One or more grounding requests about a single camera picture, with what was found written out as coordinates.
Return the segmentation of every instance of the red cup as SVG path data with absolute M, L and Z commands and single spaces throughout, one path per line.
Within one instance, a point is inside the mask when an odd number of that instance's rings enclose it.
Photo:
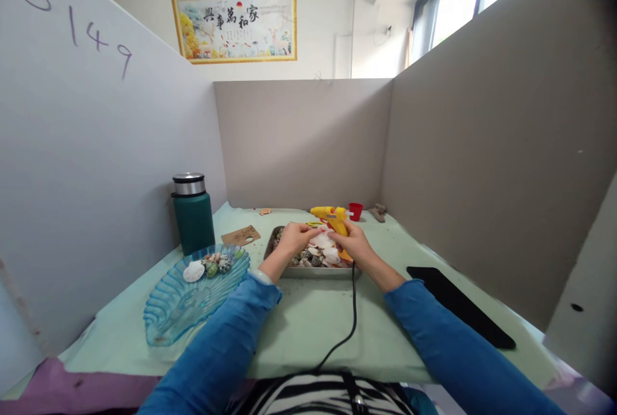
M 349 211 L 353 213 L 353 216 L 349 216 L 354 222 L 358 222 L 360 220 L 360 216 L 362 215 L 362 208 L 364 206 L 360 203 L 349 203 Z

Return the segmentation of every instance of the metal tray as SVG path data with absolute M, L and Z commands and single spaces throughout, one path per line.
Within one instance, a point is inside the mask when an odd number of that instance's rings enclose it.
M 276 234 L 284 225 L 279 225 L 272 230 L 268 245 L 265 248 L 264 260 L 274 251 L 274 240 Z M 283 278 L 317 278 L 317 279 L 350 279 L 352 277 L 351 267 L 286 267 L 281 277 Z M 358 268 L 355 270 L 355 277 L 359 278 L 362 271 Z

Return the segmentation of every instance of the black mat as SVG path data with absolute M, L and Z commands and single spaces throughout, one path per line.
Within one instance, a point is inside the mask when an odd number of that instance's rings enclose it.
M 461 290 L 435 267 L 408 267 L 407 273 L 424 280 L 424 286 L 443 307 L 449 309 L 497 349 L 516 349 L 516 343 L 488 318 Z

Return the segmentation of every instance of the cardboard tag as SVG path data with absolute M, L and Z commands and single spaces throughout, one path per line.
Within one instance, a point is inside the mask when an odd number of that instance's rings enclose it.
M 231 245 L 244 246 L 249 243 L 253 243 L 255 240 L 258 240 L 262 236 L 259 235 L 259 232 L 255 230 L 252 225 L 245 227 L 240 230 L 236 230 L 235 232 L 231 232 L 225 234 L 221 237 L 223 243 L 230 243 Z

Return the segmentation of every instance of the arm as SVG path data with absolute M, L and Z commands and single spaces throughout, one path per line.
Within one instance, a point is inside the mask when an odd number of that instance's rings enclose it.
M 329 234 L 385 293 L 430 374 L 468 414 L 563 415 L 483 337 L 444 308 L 421 280 L 405 279 L 375 254 L 362 230 Z
M 250 273 L 212 315 L 141 406 L 147 414 L 220 415 L 240 386 L 265 318 L 280 301 L 274 282 L 291 258 L 319 233 L 289 224 L 276 250 Z

